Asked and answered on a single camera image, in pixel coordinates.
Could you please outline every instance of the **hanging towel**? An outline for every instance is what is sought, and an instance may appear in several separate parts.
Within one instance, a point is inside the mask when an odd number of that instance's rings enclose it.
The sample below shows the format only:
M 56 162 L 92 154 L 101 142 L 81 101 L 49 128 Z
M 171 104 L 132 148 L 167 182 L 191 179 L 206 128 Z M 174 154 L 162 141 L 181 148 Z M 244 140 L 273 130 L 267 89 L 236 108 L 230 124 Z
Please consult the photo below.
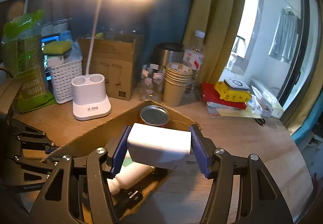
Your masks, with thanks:
M 291 63 L 297 38 L 297 16 L 282 9 L 269 56 L 281 62 Z

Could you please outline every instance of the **green sponge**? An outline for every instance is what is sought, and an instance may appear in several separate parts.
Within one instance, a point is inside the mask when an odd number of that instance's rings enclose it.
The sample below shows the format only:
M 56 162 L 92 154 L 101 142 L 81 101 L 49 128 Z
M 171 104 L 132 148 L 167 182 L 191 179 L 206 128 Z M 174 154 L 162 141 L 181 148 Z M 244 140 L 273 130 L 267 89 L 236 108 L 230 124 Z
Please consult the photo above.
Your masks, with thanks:
M 72 41 L 54 41 L 44 46 L 44 55 L 59 55 L 70 50 Z

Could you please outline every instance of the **black kettle lid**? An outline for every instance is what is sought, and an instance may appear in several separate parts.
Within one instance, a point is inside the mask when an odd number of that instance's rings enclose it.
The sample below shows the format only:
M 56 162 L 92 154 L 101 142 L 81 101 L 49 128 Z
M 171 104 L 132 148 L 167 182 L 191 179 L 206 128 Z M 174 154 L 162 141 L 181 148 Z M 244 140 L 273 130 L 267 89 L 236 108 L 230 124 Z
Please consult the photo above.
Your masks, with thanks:
M 159 43 L 156 46 L 156 49 L 166 49 L 174 52 L 183 52 L 183 47 L 184 45 L 180 43 L 164 42 L 164 43 Z

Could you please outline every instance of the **yellow curtain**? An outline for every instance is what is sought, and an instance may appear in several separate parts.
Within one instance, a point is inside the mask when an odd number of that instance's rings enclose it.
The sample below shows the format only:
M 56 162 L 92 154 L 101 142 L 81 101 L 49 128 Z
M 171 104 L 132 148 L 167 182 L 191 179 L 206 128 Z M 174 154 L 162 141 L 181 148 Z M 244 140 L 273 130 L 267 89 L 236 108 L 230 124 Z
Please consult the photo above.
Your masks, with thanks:
M 200 81 L 218 81 L 228 62 L 243 6 L 244 0 L 194 0 L 183 44 L 188 44 L 195 30 L 206 32 Z
M 321 16 L 323 16 L 323 3 L 320 2 Z M 281 117 L 281 121 L 292 135 L 298 130 L 309 113 L 316 99 L 321 93 L 323 86 L 323 43 L 321 42 L 318 62 L 313 74 L 313 78 L 306 89 L 306 92 L 302 94 L 302 91 L 297 95 L 292 104 L 287 108 Z

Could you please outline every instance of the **qr code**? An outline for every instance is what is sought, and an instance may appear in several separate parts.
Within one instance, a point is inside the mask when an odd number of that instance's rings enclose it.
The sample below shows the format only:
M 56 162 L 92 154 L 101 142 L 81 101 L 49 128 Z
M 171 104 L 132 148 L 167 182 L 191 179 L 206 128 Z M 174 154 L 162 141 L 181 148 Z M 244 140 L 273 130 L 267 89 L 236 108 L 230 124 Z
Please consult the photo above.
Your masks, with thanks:
M 126 93 L 123 91 L 119 91 L 119 97 L 126 97 Z

